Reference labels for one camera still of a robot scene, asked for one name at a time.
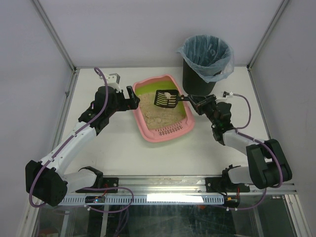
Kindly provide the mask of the black litter scoop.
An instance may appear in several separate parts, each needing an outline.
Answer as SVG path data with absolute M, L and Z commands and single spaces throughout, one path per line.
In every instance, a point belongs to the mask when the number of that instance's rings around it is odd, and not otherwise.
M 172 96 L 167 99 L 164 95 L 169 92 Z M 189 101 L 187 96 L 181 95 L 176 89 L 157 90 L 155 93 L 154 105 L 160 108 L 174 109 L 179 102 Z

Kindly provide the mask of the pink green litter box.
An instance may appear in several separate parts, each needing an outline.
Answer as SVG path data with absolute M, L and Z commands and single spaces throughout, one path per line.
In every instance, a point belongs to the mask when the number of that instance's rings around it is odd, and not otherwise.
M 133 90 L 141 99 L 134 117 L 143 138 L 149 142 L 165 142 L 189 133 L 195 119 L 187 102 L 179 102 L 174 109 L 154 105 L 157 90 L 176 89 L 182 93 L 171 75 L 162 75 L 134 83 Z

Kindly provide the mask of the scooped litter clump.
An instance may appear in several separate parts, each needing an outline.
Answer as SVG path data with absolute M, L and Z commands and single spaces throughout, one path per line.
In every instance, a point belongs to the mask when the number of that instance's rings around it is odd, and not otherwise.
M 164 95 L 166 96 L 167 99 L 170 99 L 172 96 L 169 92 L 165 92 Z

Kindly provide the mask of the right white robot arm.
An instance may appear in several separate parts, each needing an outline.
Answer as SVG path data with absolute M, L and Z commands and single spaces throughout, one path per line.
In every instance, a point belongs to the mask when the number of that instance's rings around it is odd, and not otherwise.
M 234 127 L 230 103 L 219 102 L 214 95 L 189 95 L 188 101 L 198 115 L 209 119 L 215 141 L 246 155 L 246 166 L 230 165 L 222 171 L 223 186 L 252 184 L 258 189 L 279 188 L 292 179 L 292 170 L 279 141 L 256 139 Z

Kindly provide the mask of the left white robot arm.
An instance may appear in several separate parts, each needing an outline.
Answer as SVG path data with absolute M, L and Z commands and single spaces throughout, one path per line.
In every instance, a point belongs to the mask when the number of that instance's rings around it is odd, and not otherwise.
M 91 166 L 70 174 L 65 174 L 65 171 L 83 147 L 109 124 L 114 113 L 138 108 L 140 99 L 131 86 L 126 89 L 128 98 L 113 86 L 99 87 L 94 100 L 81 114 L 66 140 L 40 161 L 27 163 L 25 175 L 29 201 L 36 197 L 45 204 L 57 206 L 69 193 L 104 188 L 103 172 Z

